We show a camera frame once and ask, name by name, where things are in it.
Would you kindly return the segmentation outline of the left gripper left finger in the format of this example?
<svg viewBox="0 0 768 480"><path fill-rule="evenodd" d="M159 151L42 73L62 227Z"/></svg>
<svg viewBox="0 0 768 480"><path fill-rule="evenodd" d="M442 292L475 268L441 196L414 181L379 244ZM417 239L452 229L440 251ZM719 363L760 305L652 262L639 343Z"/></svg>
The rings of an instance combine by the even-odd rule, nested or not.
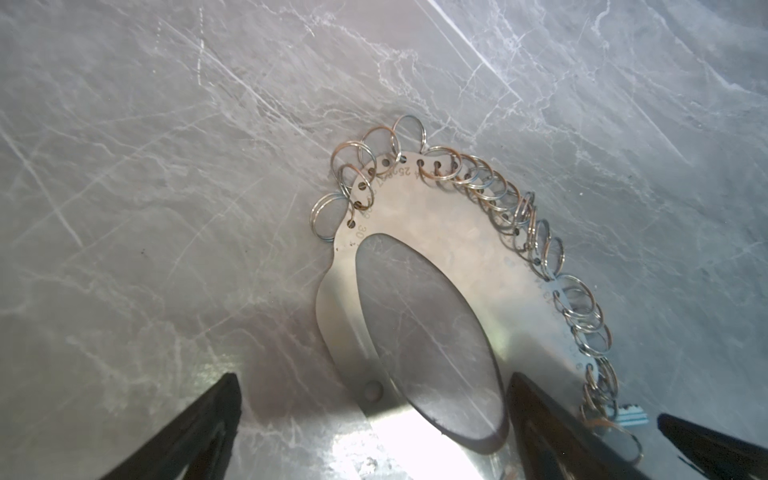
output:
<svg viewBox="0 0 768 480"><path fill-rule="evenodd" d="M228 372L104 477L222 479L231 459L241 413L238 377Z"/></svg>

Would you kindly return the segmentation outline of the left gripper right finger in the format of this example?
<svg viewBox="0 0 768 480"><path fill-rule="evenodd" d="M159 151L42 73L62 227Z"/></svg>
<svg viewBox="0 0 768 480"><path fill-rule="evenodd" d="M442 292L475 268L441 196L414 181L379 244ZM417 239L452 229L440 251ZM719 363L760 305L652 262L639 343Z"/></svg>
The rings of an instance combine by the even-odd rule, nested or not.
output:
<svg viewBox="0 0 768 480"><path fill-rule="evenodd" d="M533 380L512 375L507 405L527 479L644 479Z"/></svg>

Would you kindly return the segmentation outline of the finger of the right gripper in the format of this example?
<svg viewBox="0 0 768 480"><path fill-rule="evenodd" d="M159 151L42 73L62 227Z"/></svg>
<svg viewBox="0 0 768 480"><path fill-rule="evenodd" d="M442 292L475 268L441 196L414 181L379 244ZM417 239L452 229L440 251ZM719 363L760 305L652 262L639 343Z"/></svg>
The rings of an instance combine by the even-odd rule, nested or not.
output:
<svg viewBox="0 0 768 480"><path fill-rule="evenodd" d="M660 414L657 427L708 479L766 479L767 449L681 418Z"/></svg>

